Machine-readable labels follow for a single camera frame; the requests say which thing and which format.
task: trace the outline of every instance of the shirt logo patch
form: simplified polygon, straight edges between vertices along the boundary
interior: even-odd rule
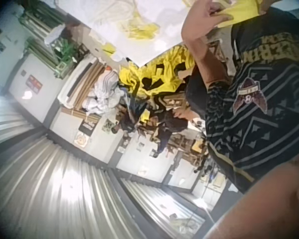
[[[267,114],[267,100],[260,89],[259,81],[247,77],[237,89],[237,97],[233,104],[234,115],[244,103],[250,104],[251,102],[254,102],[262,112]]]

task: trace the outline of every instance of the hanging clothes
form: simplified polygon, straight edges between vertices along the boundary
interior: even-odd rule
[[[185,64],[186,69],[195,65],[187,48],[181,45],[175,46],[140,68],[133,62],[129,62],[128,68],[123,67],[120,70],[120,81],[129,87],[129,92],[132,92],[139,82],[140,88],[137,96],[141,98],[161,92],[175,92],[183,82],[175,71],[182,63]]]

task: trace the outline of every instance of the corrugated metal wall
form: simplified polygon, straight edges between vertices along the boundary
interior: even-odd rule
[[[0,225],[13,238],[145,238],[107,173],[45,137],[1,167]]]
[[[172,238],[190,239],[204,219],[175,201],[162,189],[122,179],[146,213]]]
[[[0,143],[32,128],[5,98],[0,97]]]

